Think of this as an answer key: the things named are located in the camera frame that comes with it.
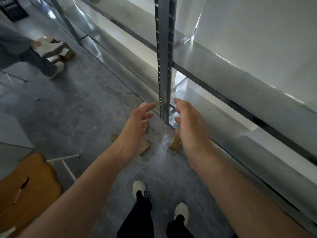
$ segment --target white sneaker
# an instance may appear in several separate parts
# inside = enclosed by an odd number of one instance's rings
[[[47,43],[43,42],[42,46],[35,49],[35,51],[43,58],[48,58],[61,53],[64,46],[62,43]]]
[[[189,220],[189,209],[188,209],[187,204],[181,202],[177,205],[175,212],[174,212],[174,220],[179,215],[182,215],[184,217],[184,226],[186,226],[188,223],[188,220]]]
[[[135,198],[137,198],[137,192],[141,191],[141,194],[145,197],[146,196],[146,188],[145,188],[145,184],[143,184],[140,180],[136,180],[133,183],[133,188],[132,188],[132,192],[133,192],[133,196]]]
[[[49,78],[56,77],[56,75],[58,75],[65,68],[65,64],[63,62],[57,62],[57,63],[55,63],[55,65],[57,66],[57,71],[53,76],[50,76]]]

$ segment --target leg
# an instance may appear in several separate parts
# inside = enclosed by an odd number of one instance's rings
[[[59,70],[57,65],[51,63],[47,58],[42,58],[32,48],[29,48],[27,51],[20,54],[20,60],[37,67],[45,76],[50,78],[54,77],[58,72],[64,69],[63,66],[62,69]]]
[[[189,219],[189,210],[185,203],[180,203],[175,209],[175,219],[166,229],[168,238],[194,238],[185,227]]]
[[[121,225],[117,233],[117,238],[153,238],[154,228],[151,218],[152,204],[147,197],[145,185],[142,182],[134,182],[133,195],[136,197],[137,202]]]

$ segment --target gray floor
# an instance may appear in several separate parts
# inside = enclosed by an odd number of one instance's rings
[[[81,153],[79,159],[66,161],[79,177],[111,145],[110,135],[120,132],[131,110],[142,101],[33,6],[26,11],[30,18],[17,24],[23,33],[32,38],[46,35],[65,41],[76,52],[76,58],[54,80],[48,80],[25,63],[6,69],[29,80],[27,83],[12,80],[16,88],[39,96],[41,100],[35,101],[1,88],[0,109],[18,119],[35,151],[47,159]],[[9,82],[5,76],[0,78]],[[167,224],[181,201],[190,209],[188,229],[195,237],[232,236],[232,228],[206,186],[190,169],[184,153],[168,149],[172,134],[172,129],[154,115],[146,135],[151,149],[144,156],[137,156],[119,174],[91,237],[116,236],[135,203],[132,195],[134,180],[142,180],[152,195],[155,237],[166,237]],[[73,184],[72,179],[60,162],[53,166],[67,190]]]

